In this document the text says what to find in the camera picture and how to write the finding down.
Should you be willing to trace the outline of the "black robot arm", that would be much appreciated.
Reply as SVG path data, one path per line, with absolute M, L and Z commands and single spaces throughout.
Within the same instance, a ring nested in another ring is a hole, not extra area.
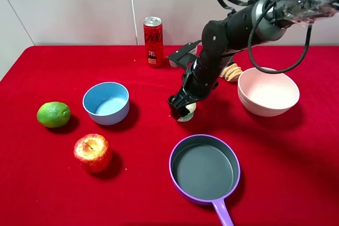
M 228 15 L 211 20 L 201 39 L 190 42 L 168 56 L 184 69 L 180 90 L 169 97 L 174 119 L 187 116 L 187 106 L 204 100 L 218 85 L 217 79 L 234 54 L 282 38 L 294 24 L 307 27 L 305 49 L 310 44 L 314 22 L 334 16 L 338 0 L 217 0 Z

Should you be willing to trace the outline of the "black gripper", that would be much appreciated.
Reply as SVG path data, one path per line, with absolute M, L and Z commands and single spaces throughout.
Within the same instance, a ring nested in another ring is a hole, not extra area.
M 211 57 L 202 49 L 195 62 L 185 72 L 183 90 L 198 101 L 207 98 L 215 88 L 221 71 L 229 63 L 229 54 Z M 186 117 L 196 109 L 196 102 L 182 98 L 180 94 L 168 98 L 172 118 Z

